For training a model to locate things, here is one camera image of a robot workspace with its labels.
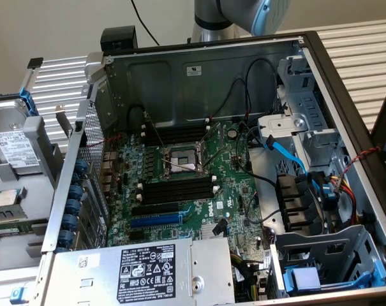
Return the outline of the black plastic fan shroud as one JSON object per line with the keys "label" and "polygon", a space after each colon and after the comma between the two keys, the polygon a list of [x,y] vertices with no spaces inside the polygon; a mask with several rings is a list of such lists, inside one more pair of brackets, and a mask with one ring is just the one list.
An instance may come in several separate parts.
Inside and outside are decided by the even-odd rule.
{"label": "black plastic fan shroud", "polygon": [[322,217],[318,212],[305,175],[279,173],[276,196],[286,232],[304,236],[322,233]]}

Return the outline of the blue disk bracket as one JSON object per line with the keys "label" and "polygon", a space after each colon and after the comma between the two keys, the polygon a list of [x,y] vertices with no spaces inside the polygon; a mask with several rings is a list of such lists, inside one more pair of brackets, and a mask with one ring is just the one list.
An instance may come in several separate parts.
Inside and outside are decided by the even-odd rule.
{"label": "blue disk bracket", "polygon": [[19,97],[22,101],[25,102],[30,116],[39,116],[35,102],[29,91],[27,91],[24,87],[22,87],[19,92]]}

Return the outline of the silver CPU chip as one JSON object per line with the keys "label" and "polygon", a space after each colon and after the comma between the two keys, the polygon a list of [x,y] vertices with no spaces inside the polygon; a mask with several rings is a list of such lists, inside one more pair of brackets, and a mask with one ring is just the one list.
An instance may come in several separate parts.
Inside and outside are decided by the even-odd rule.
{"label": "silver CPU chip", "polygon": [[0,207],[17,204],[21,193],[21,189],[8,189],[0,191]]}

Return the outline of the long black expansion slot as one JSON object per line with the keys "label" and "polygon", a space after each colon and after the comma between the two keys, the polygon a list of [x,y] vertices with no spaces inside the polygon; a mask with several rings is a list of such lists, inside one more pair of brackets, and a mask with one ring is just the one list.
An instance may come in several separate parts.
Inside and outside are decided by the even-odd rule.
{"label": "long black expansion slot", "polygon": [[142,205],[131,209],[132,216],[174,214],[179,212],[178,203]]}

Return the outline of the open metal PC case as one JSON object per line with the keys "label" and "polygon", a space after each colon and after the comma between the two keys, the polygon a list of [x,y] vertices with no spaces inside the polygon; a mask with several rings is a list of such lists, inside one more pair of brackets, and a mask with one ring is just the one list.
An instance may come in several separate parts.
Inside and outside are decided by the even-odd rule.
{"label": "open metal PC case", "polygon": [[[43,246],[34,303],[59,253],[75,161],[88,171],[82,204],[88,247],[107,244],[111,212],[104,157],[126,135],[153,128],[232,121],[254,132],[246,145],[269,247],[259,260],[230,248],[235,302],[221,306],[386,306],[386,286],[278,298],[271,246],[286,232],[276,196],[279,173],[305,175],[322,233],[362,225],[386,269],[386,164],[319,35],[313,32],[105,54],[104,75],[88,84],[61,174]],[[201,76],[186,75],[201,66]]]}

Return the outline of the blue expansion slot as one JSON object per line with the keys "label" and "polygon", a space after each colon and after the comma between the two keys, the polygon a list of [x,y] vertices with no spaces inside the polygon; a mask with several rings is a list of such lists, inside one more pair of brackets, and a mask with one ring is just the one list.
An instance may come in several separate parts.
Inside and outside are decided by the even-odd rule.
{"label": "blue expansion slot", "polygon": [[132,219],[130,226],[132,228],[144,228],[171,224],[182,224],[182,220],[183,218],[181,214],[157,215],[152,217]]}

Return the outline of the grey parts rack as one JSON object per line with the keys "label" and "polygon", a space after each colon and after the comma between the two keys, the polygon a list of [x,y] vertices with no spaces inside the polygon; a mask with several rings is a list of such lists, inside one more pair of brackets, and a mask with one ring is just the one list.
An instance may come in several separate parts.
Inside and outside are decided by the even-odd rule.
{"label": "grey parts rack", "polygon": [[[59,180],[57,174],[54,186],[50,175],[51,153],[46,149],[45,123],[42,119],[30,117],[23,127],[25,136],[31,142],[34,152],[38,156],[43,173],[32,175],[11,176],[11,167],[0,163],[0,191],[21,189],[19,202],[0,208],[0,224],[29,223],[32,233],[0,237],[0,271],[36,266],[41,258],[41,248],[48,226],[54,194]],[[50,144],[53,155],[62,168],[63,159],[57,144]]]}

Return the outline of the grey metal disk bay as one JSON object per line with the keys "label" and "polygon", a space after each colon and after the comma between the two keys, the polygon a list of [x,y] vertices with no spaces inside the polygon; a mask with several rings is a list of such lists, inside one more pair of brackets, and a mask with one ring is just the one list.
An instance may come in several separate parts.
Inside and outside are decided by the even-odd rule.
{"label": "grey metal disk bay", "polygon": [[278,298],[296,297],[285,293],[283,274],[286,269],[316,267],[321,283],[329,284],[350,281],[359,273],[372,270],[375,261],[381,261],[371,235],[362,225],[326,235],[278,235],[271,252]]}

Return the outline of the small silver heatsink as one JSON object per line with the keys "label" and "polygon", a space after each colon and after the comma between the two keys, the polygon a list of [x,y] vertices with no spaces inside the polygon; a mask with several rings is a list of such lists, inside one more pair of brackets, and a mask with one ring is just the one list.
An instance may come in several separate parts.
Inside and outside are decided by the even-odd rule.
{"label": "small silver heatsink", "polygon": [[220,233],[219,235],[215,235],[213,233],[213,229],[216,227],[216,224],[203,224],[200,230],[200,239],[217,239],[217,238],[225,238],[227,237],[226,231]]}

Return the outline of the blue slot retainer row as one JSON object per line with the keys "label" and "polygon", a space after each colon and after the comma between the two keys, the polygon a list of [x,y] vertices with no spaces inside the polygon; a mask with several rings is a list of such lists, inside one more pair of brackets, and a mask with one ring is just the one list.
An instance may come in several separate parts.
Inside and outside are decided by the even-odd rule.
{"label": "blue slot retainer row", "polygon": [[87,214],[82,204],[84,195],[83,182],[88,171],[84,159],[75,161],[68,197],[64,207],[61,227],[57,238],[57,251],[77,251],[88,247],[86,226]]}

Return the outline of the green Dell motherboard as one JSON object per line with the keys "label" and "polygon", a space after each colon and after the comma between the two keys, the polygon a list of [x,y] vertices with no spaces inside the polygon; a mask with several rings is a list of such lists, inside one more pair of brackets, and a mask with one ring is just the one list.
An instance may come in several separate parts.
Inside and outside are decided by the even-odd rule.
{"label": "green Dell motherboard", "polygon": [[[229,129],[237,138],[227,136]],[[259,260],[269,247],[268,234],[260,224],[259,192],[250,175],[251,161],[246,145],[254,143],[254,132],[238,123],[225,121],[207,126],[198,142],[207,146],[205,168],[220,189],[213,198],[176,202],[182,224],[132,228],[132,219],[157,215],[132,216],[131,209],[142,206],[136,200],[139,184],[171,180],[158,178],[158,154],[166,145],[147,146],[138,135],[126,135],[105,154],[105,194],[110,206],[111,224],[107,244],[110,247],[160,242],[172,239],[200,239],[203,224],[216,224],[215,235],[226,231],[229,248],[239,256]],[[131,231],[143,230],[144,240],[129,241]]]}

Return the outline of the blue disk tray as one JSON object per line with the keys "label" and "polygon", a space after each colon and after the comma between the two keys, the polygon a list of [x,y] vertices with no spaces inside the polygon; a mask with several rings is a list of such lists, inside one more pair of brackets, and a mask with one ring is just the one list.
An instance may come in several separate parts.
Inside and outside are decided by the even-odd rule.
{"label": "blue disk tray", "polygon": [[322,284],[316,267],[289,268],[283,274],[283,282],[285,293],[289,296],[332,293],[386,286],[386,271],[381,261],[377,260],[372,270],[363,271],[352,280]]}

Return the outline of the silver corner clamp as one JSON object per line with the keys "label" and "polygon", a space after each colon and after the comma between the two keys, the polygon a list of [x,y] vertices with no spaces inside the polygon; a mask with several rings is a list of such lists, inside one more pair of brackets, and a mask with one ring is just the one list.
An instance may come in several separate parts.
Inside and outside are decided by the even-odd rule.
{"label": "silver corner clamp", "polygon": [[91,52],[85,62],[85,77],[88,84],[93,84],[104,75],[103,52]]}

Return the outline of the silver hard disk white label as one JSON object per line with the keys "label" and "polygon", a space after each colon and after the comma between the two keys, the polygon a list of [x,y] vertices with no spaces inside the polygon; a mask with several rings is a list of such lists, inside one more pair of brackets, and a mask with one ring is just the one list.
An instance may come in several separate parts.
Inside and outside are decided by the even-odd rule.
{"label": "silver hard disk white label", "polygon": [[33,146],[23,132],[30,111],[22,98],[0,98],[0,163],[17,175],[41,173]]}

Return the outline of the silver CPU socket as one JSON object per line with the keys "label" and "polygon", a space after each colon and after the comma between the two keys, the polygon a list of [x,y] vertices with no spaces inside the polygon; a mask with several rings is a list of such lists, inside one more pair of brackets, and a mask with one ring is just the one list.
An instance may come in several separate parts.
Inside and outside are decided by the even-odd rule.
{"label": "silver CPU socket", "polygon": [[158,178],[182,180],[208,176],[206,161],[207,146],[204,142],[167,145],[158,154]]}

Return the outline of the black box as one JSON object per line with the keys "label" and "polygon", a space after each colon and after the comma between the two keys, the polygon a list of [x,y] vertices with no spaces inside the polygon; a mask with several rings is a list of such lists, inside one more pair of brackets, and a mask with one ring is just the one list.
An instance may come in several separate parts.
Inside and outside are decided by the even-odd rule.
{"label": "black box", "polygon": [[105,54],[137,49],[135,26],[126,25],[104,29],[100,38],[100,47]]}

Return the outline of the silver power supply unit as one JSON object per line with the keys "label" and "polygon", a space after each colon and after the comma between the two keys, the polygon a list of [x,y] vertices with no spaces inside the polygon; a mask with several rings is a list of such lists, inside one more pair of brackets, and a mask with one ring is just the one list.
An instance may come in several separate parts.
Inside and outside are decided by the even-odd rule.
{"label": "silver power supply unit", "polygon": [[233,304],[224,238],[165,240],[56,255],[45,306]]}

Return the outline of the blue plastic latch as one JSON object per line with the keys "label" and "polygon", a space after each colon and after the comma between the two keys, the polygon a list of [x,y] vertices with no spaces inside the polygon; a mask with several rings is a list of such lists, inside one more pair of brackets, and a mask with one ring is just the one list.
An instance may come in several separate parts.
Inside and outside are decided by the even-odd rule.
{"label": "blue plastic latch", "polygon": [[24,287],[13,288],[10,294],[10,303],[12,305],[20,305],[25,303],[24,301]]}

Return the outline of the metal stop bracket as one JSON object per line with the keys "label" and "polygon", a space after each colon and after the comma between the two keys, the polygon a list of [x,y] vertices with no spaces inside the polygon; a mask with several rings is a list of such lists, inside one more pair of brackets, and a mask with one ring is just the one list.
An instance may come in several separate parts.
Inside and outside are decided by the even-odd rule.
{"label": "metal stop bracket", "polygon": [[69,140],[73,132],[73,128],[66,116],[66,112],[63,105],[56,106],[55,117],[64,134],[66,135],[67,139]]}

